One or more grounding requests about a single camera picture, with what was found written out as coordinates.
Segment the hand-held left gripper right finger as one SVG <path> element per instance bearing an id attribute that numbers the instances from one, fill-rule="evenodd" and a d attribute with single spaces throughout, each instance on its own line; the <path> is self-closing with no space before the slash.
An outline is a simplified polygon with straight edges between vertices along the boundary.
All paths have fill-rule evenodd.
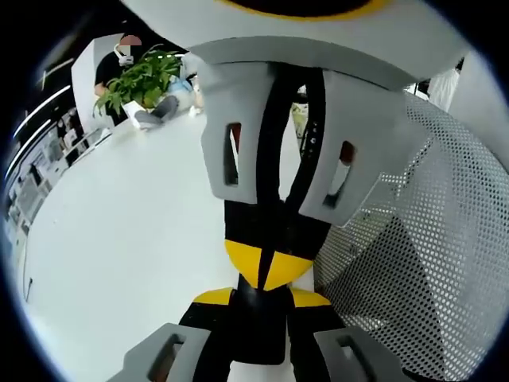
<path id="1" fill-rule="evenodd" d="M 330 301 L 292 289 L 290 362 L 297 381 L 407 381 L 401 361 L 358 326 L 346 326 Z"/>

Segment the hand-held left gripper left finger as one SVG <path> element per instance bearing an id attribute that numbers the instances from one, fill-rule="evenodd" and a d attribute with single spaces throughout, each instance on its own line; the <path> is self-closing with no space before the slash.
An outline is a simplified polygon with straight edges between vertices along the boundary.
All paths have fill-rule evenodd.
<path id="1" fill-rule="evenodd" d="M 111 381 L 226 381 L 231 289 L 198 296 L 179 323 L 166 323 L 127 351 Z"/>

